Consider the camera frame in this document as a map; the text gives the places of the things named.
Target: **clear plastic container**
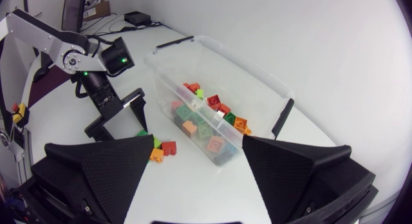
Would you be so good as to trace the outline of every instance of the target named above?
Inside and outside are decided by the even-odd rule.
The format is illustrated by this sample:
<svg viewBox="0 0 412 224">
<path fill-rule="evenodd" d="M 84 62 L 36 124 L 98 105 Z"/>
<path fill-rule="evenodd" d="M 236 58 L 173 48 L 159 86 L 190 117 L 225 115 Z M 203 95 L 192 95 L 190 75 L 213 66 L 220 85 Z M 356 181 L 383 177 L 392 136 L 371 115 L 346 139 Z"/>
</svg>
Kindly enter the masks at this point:
<svg viewBox="0 0 412 224">
<path fill-rule="evenodd" d="M 241 154 L 243 134 L 209 107 L 208 97 L 218 95 L 234 115 L 247 120 L 252 135 L 265 138 L 274 137 L 271 130 L 294 97 L 278 78 L 208 37 L 158 46 L 145 63 L 156 70 L 163 112 L 218 166 Z M 184 83 L 198 83 L 204 99 Z M 195 132 L 190 133 L 193 126 L 186 128 L 189 123 L 183 126 L 188 120 Z"/>
</svg>

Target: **orange lego brick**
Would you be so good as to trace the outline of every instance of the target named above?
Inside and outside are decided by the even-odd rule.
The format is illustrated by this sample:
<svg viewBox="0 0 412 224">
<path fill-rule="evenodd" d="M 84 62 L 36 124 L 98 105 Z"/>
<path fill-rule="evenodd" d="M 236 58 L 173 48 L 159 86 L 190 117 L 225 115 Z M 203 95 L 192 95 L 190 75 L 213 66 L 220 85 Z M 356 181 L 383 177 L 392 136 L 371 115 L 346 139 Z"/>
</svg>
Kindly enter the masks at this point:
<svg viewBox="0 0 412 224">
<path fill-rule="evenodd" d="M 246 131 L 246 123 L 247 120 L 245 120 L 244 118 L 236 117 L 233 127 L 240 131 L 240 133 L 244 134 Z"/>
<path fill-rule="evenodd" d="M 200 89 L 200 85 L 198 83 L 193 83 L 189 86 L 188 88 L 190 91 L 192 91 L 194 94 L 196 94 L 196 91 Z"/>
<path fill-rule="evenodd" d="M 231 111 L 231 109 L 228 106 L 226 106 L 225 104 L 221 104 L 220 107 L 219 107 L 219 111 L 221 111 L 225 115 L 227 115 Z"/>
<path fill-rule="evenodd" d="M 214 153 L 219 153 L 224 141 L 225 140 L 222 139 L 221 137 L 212 136 L 206 149 Z"/>
<path fill-rule="evenodd" d="M 196 134 L 196 130 L 198 129 L 198 127 L 193 125 L 193 123 L 189 120 L 184 122 L 182 124 L 182 127 L 183 132 L 190 138 L 192 138 Z"/>
<path fill-rule="evenodd" d="M 164 158 L 164 151 L 161 149 L 153 149 L 152 153 L 150 154 L 149 160 L 156 161 L 158 163 L 162 163 Z"/>
<path fill-rule="evenodd" d="M 252 130 L 250 130 L 249 127 L 246 126 L 245 135 L 251 135 L 251 134 L 252 134 Z"/>
</svg>

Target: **lego brick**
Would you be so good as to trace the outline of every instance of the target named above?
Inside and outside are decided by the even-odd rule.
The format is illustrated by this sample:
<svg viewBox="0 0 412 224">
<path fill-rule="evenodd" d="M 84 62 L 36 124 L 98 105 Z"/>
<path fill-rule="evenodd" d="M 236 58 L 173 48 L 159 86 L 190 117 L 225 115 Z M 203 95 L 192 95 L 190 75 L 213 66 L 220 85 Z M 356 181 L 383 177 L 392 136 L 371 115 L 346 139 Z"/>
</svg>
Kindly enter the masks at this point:
<svg viewBox="0 0 412 224">
<path fill-rule="evenodd" d="M 213 153 L 219 153 L 224 141 L 225 140 L 222 137 L 212 136 L 206 149 Z"/>
<path fill-rule="evenodd" d="M 225 148 L 221 151 L 221 153 L 218 156 L 213 158 L 212 161 L 217 166 L 221 166 L 229 160 L 231 160 L 233 156 L 236 155 L 236 153 L 238 153 L 238 150 L 231 143 L 229 143 L 225 146 Z"/>
<path fill-rule="evenodd" d="M 249 127 L 246 126 L 245 135 L 251 135 L 251 134 L 252 134 L 252 130 L 250 130 Z"/>
<path fill-rule="evenodd" d="M 148 135 L 149 133 L 147 133 L 145 130 L 141 130 L 139 133 L 137 133 L 136 136 L 144 136 L 144 135 Z"/>
<path fill-rule="evenodd" d="M 164 156 L 164 151 L 163 150 L 153 149 L 152 153 L 150 154 L 149 160 L 156 161 L 158 163 L 162 163 L 164 157 L 165 156 Z"/>
<path fill-rule="evenodd" d="M 225 115 L 227 115 L 231 111 L 231 109 L 225 104 L 220 104 L 220 107 L 218 110 L 223 112 Z"/>
<path fill-rule="evenodd" d="M 183 104 L 176 110 L 176 113 L 180 116 L 180 118 L 182 118 L 182 120 L 187 120 L 192 111 L 186 104 Z"/>
<path fill-rule="evenodd" d="M 172 101 L 171 102 L 171 107 L 172 107 L 172 114 L 175 115 L 176 114 L 176 110 L 183 105 L 183 101 L 182 100 L 176 100 L 176 101 Z"/>
<path fill-rule="evenodd" d="M 182 118 L 180 118 L 180 116 L 176 115 L 173 118 L 173 122 L 174 122 L 174 124 L 176 124 L 176 126 L 178 126 L 180 129 L 182 129 L 182 125 L 185 121 Z"/>
<path fill-rule="evenodd" d="M 193 125 L 193 123 L 189 120 L 187 120 L 186 122 L 182 124 L 183 132 L 190 138 L 192 138 L 196 134 L 197 129 L 198 127 Z"/>
<path fill-rule="evenodd" d="M 191 84 L 189 86 L 189 90 L 196 94 L 196 91 L 200 89 L 200 85 L 198 83 Z"/>
<path fill-rule="evenodd" d="M 222 111 L 217 111 L 216 112 L 221 118 L 223 118 L 225 116 L 224 112 Z"/>
<path fill-rule="evenodd" d="M 212 97 L 207 98 L 208 105 L 213 109 L 217 110 L 220 107 L 220 99 L 218 95 L 213 95 Z"/>
<path fill-rule="evenodd" d="M 196 91 L 196 96 L 200 99 L 203 100 L 203 90 L 202 89 L 198 89 Z"/>
<path fill-rule="evenodd" d="M 233 115 L 233 113 L 229 112 L 225 115 L 224 118 L 226 121 L 228 121 L 232 126 L 234 124 L 234 121 L 236 119 L 236 115 Z"/>
<path fill-rule="evenodd" d="M 244 134 L 246 131 L 247 120 L 244 118 L 236 117 L 234 120 L 233 127 L 236 128 L 240 133 Z"/>
<path fill-rule="evenodd" d="M 18 106 L 17 103 L 15 102 L 15 103 L 13 104 L 12 111 L 14 111 L 14 113 L 16 113 L 18 109 L 19 109 L 19 106 Z"/>
<path fill-rule="evenodd" d="M 196 112 L 191 113 L 189 120 L 192 121 L 195 125 L 199 125 L 205 122 L 204 119 Z"/>
<path fill-rule="evenodd" d="M 162 144 L 161 141 L 159 141 L 159 139 L 153 136 L 153 147 L 159 149 L 161 144 Z"/>
<path fill-rule="evenodd" d="M 169 154 L 174 156 L 176 154 L 176 142 L 163 142 L 162 150 L 164 151 L 163 154 L 165 156 L 169 156 Z"/>
<path fill-rule="evenodd" d="M 198 134 L 199 134 L 199 139 L 206 140 L 213 135 L 212 128 L 210 127 L 210 125 L 206 123 L 199 125 Z"/>
</svg>

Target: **white table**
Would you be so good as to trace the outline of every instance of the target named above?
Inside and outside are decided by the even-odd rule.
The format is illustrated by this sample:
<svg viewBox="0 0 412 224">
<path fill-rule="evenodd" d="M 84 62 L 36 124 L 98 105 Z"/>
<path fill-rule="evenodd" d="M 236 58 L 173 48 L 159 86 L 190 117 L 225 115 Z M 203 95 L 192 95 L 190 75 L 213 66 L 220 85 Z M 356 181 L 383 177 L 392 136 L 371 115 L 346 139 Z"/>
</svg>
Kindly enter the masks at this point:
<svg viewBox="0 0 412 224">
<path fill-rule="evenodd" d="M 112 30 L 123 27 L 113 25 Z M 100 28 L 90 28 L 88 33 Z M 114 40 L 120 34 L 104 38 Z M 224 168 L 216 167 L 160 110 L 154 72 L 143 63 L 146 52 L 155 46 L 180 39 L 183 35 L 165 27 L 122 33 L 135 67 L 110 81 L 120 97 L 136 88 L 145 92 L 145 116 L 150 133 L 160 141 L 174 140 L 176 156 L 167 156 L 163 163 L 147 165 L 136 190 L 125 223 L 150 223 L 153 220 L 183 223 L 270 223 L 265 204 L 245 156 Z M 29 72 L 23 102 L 28 102 L 37 59 Z M 99 113 L 89 98 L 76 98 L 75 85 L 65 82 L 30 108 L 27 128 L 32 132 L 34 162 L 45 157 L 44 145 L 83 144 L 94 142 L 84 133 Z M 141 126 L 130 108 L 107 123 L 114 138 L 134 136 Z M 335 145 L 315 124 L 293 108 L 278 140 L 302 144 Z"/>
</svg>

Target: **red lego brick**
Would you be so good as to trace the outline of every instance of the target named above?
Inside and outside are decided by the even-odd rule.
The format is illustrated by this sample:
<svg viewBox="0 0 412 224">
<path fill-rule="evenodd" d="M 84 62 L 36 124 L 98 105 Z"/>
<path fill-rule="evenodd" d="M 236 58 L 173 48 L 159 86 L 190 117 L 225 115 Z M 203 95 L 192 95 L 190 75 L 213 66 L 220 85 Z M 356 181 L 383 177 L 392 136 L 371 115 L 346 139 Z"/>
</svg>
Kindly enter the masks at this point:
<svg viewBox="0 0 412 224">
<path fill-rule="evenodd" d="M 218 95 L 213 95 L 212 97 L 207 98 L 207 103 L 214 110 L 219 109 L 219 107 L 221 106 L 220 99 L 219 99 Z"/>
<path fill-rule="evenodd" d="M 176 110 L 183 105 L 183 101 L 182 100 L 176 100 L 176 101 L 172 101 L 172 114 L 175 115 L 176 114 Z"/>
<path fill-rule="evenodd" d="M 13 110 L 15 113 L 19 110 L 19 105 L 17 105 L 16 102 L 13 104 L 12 110 Z"/>
<path fill-rule="evenodd" d="M 227 115 L 231 111 L 231 109 L 228 106 L 226 106 L 225 104 L 221 104 L 220 107 L 219 107 L 219 111 L 221 111 L 225 115 Z"/>
<path fill-rule="evenodd" d="M 165 156 L 175 155 L 176 154 L 176 142 L 162 142 L 162 150 Z"/>
<path fill-rule="evenodd" d="M 196 91 L 200 89 L 200 85 L 198 83 L 191 84 L 189 86 L 189 90 L 196 94 Z"/>
<path fill-rule="evenodd" d="M 219 153 L 223 143 L 224 139 L 222 139 L 221 137 L 212 136 L 206 149 L 214 153 Z"/>
</svg>

